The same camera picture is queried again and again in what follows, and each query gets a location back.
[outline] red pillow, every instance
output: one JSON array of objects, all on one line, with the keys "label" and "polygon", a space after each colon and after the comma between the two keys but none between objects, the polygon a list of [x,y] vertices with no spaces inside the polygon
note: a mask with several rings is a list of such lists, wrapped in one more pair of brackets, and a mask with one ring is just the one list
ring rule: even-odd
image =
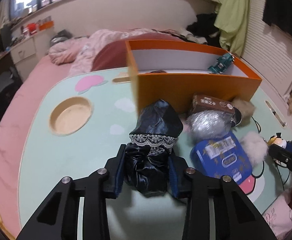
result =
[{"label": "red pillow", "polygon": [[106,45],[95,57],[91,71],[126,67],[126,41],[132,40],[167,40],[181,41],[179,38],[172,37],[163,33],[146,33],[134,37],[129,37],[119,41],[114,41]]}]

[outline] screw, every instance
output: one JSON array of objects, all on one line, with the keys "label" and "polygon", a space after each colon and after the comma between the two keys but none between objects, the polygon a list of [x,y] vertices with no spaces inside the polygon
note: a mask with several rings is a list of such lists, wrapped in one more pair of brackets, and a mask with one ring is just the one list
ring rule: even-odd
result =
[{"label": "screw", "polygon": [[186,173],[188,174],[194,174],[196,172],[196,170],[194,168],[187,168],[186,169]]},{"label": "screw", "polygon": [[61,182],[64,183],[64,184],[67,184],[68,182],[70,182],[70,177],[63,177],[61,179]]},{"label": "screw", "polygon": [[231,182],[231,177],[228,175],[223,176],[223,181],[224,182]]},{"label": "screw", "polygon": [[97,171],[97,173],[100,174],[100,175],[103,175],[103,174],[105,174],[106,172],[107,172],[107,169],[105,169],[105,168],[100,168],[100,169]]}]

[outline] white pom-pom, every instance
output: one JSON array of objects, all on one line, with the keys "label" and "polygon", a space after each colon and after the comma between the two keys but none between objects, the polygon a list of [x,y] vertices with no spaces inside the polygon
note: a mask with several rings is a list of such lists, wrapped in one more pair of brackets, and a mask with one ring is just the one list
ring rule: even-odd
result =
[{"label": "white pom-pom", "polygon": [[268,146],[258,133],[250,131],[238,141],[253,167],[265,159]]}]

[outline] white slatted door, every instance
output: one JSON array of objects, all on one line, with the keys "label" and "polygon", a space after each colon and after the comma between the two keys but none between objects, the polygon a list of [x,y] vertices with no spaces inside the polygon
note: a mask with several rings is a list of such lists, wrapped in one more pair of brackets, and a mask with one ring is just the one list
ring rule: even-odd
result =
[{"label": "white slatted door", "polygon": [[265,0],[251,0],[242,58],[283,96],[292,87],[292,37],[262,21]]}]

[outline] pink bed sheet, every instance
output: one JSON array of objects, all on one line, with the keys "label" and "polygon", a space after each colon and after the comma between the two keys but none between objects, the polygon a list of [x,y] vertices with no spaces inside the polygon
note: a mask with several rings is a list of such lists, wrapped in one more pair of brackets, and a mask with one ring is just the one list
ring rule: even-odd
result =
[{"label": "pink bed sheet", "polygon": [[0,216],[14,236],[21,230],[18,174],[28,131],[42,99],[66,78],[70,66],[54,65],[49,56],[44,57],[17,91],[0,122]]}]

